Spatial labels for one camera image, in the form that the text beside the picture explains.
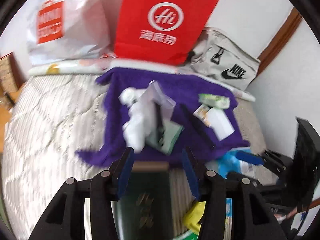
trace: orange logo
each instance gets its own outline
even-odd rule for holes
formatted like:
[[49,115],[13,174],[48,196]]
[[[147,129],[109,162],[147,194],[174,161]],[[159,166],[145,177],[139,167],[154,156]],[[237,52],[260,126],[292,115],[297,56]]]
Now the orange logo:
[[45,2],[38,13],[38,44],[63,37],[63,2]]

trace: bag logo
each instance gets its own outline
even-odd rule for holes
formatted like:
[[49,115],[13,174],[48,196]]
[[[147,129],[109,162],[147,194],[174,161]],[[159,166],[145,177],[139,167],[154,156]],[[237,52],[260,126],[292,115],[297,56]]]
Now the bag logo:
[[211,62],[219,65],[219,63],[220,63],[220,57],[222,56],[223,52],[224,52],[224,48],[220,48],[219,51],[218,51],[218,53],[216,53],[216,54],[214,54],[214,55],[212,56]]
[[170,2],[153,6],[148,13],[149,24],[158,31],[168,32],[177,29],[183,22],[182,9]]
[[234,64],[232,68],[222,71],[221,76],[225,79],[246,79],[242,78],[245,73],[246,71],[242,67],[238,64]]
[[38,44],[63,37],[63,2],[46,1],[38,12]]

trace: white quilted mattress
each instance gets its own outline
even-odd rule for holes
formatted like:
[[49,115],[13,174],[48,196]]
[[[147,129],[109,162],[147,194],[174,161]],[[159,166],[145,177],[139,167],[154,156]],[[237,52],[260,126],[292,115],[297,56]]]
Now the white quilted mattress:
[[[3,197],[18,240],[29,238],[67,178],[89,179],[103,170],[75,155],[77,149],[98,151],[103,145],[107,113],[101,103],[108,86],[95,84],[96,77],[32,77],[22,90],[6,128],[2,160]],[[252,144],[252,152],[261,152],[265,142],[250,103],[239,99],[234,113],[243,138]],[[265,170],[256,170],[256,176],[264,183],[272,182]],[[170,171],[170,184],[177,236],[186,231],[181,218],[193,197],[182,170]],[[85,236],[91,240],[89,201],[85,202]]]

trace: green package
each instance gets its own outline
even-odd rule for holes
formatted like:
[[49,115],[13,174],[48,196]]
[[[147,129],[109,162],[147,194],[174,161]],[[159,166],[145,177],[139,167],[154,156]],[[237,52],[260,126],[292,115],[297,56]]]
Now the green package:
[[164,119],[164,135],[163,135],[163,146],[160,147],[156,142],[156,131],[152,132],[147,138],[146,143],[151,147],[161,151],[165,155],[170,155],[176,140],[183,130],[183,126],[175,122]]
[[230,98],[211,94],[199,94],[199,102],[220,109],[228,109],[230,107]]

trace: purple towel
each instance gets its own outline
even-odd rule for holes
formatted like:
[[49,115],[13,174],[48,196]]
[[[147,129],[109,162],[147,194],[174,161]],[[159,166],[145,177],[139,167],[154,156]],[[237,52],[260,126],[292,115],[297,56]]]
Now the purple towel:
[[[158,81],[163,92],[177,103],[172,115],[172,121],[183,125],[184,130],[176,141],[170,156],[166,156],[146,145],[140,154],[135,154],[135,160],[167,161],[170,165],[180,166],[182,164],[182,149],[186,146],[191,148],[196,159],[207,162],[221,157],[231,148],[250,145],[248,141],[242,139],[232,112],[237,106],[237,101],[228,89],[193,75],[167,74],[117,67],[109,70],[96,80],[98,84],[102,85],[110,83],[104,100],[104,107],[108,111],[105,143],[98,152],[78,151],[77,153],[85,162],[107,167],[120,158],[126,147],[122,126],[129,120],[129,116],[128,108],[121,105],[118,97],[128,87],[144,89],[153,80]],[[201,105],[198,102],[198,94],[200,93],[230,98],[230,108],[226,109],[225,113],[235,129],[233,134],[219,142],[213,130],[202,125],[203,131],[216,145],[213,150],[209,148],[206,141],[193,128],[188,117],[181,109],[181,105],[185,105],[189,112],[193,113]]]

